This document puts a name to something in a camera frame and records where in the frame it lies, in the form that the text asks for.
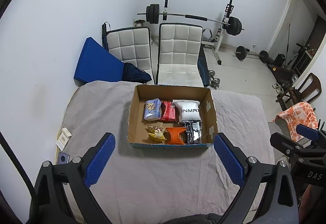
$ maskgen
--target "brown wooden chair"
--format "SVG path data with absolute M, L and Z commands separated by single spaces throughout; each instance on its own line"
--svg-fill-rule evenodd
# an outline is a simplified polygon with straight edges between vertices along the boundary
M 301 92 L 302 87 L 305 85 L 305 83 L 307 82 L 307 80 L 310 77 L 312 78 L 311 83 L 309 84 L 309 86 L 307 88 L 305 88 Z M 309 73 L 307 78 L 304 80 L 304 82 L 301 84 L 301 86 L 298 89 L 296 89 L 292 86 L 288 87 L 284 91 L 283 94 L 278 95 L 278 99 L 276 100 L 276 102 L 279 102 L 282 110 L 285 111 L 287 109 L 285 103 L 287 103 L 289 100 L 292 100 L 293 104 L 303 102 L 304 99 L 307 98 L 310 94 L 312 94 L 315 90 L 318 90 L 318 93 L 314 97 L 310 98 L 307 101 L 307 103 L 312 102 L 314 99 L 316 99 L 322 93 L 322 85 L 321 85 L 319 79 L 317 78 L 317 76 L 315 74 Z M 284 96 L 289 97 L 289 99 L 287 99 L 285 103 L 282 99 Z

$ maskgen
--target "chair backrest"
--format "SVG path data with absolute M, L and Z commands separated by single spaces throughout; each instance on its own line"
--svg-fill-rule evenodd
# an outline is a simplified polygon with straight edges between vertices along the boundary
M 129 62 L 147 72 L 154 84 L 152 55 L 148 27 L 128 27 L 109 31 L 107 41 L 110 54 L 123 63 Z
M 307 88 L 305 88 L 301 92 L 300 90 L 302 89 L 302 87 L 305 85 L 305 83 L 307 82 L 307 80 L 310 77 L 312 78 L 311 83 L 308 85 Z M 307 101 L 307 103 L 310 103 L 311 101 L 313 101 L 315 98 L 317 98 L 322 93 L 322 85 L 320 83 L 320 80 L 318 79 L 318 77 L 315 74 L 309 73 L 307 78 L 304 80 L 304 82 L 301 84 L 301 86 L 297 90 L 300 91 L 303 100 L 305 98 L 307 98 L 310 94 L 312 94 L 315 90 L 318 90 L 318 93 L 314 97 L 312 97 L 311 99 L 309 99 Z
M 203 28 L 185 23 L 161 23 L 159 28 L 159 64 L 197 65 Z

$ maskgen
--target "orange floral cloth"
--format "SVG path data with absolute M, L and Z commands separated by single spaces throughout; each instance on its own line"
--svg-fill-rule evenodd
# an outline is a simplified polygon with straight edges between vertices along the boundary
M 313 129 L 318 127 L 314 110 L 311 105 L 306 102 L 297 103 L 284 112 L 277 114 L 275 120 L 278 118 L 283 118 L 286 121 L 291 139 L 295 142 L 303 138 L 303 136 L 296 133 L 295 129 L 298 124 L 303 124 Z

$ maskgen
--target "white plastic package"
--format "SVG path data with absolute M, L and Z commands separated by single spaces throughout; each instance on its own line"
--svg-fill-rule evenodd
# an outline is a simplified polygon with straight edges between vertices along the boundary
M 200 120 L 199 115 L 199 101 L 192 100 L 173 100 L 175 106 L 179 111 L 179 122 Z

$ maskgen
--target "red snack package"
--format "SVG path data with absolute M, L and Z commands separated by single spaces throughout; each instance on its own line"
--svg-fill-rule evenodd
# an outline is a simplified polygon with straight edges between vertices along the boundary
M 162 121 L 170 121 L 170 122 L 175 122 L 176 118 L 175 118 L 175 106 L 173 104 L 172 107 L 172 103 L 173 102 L 167 102 L 167 101 L 162 101 L 162 104 L 164 105 L 164 113 L 161 117 Z

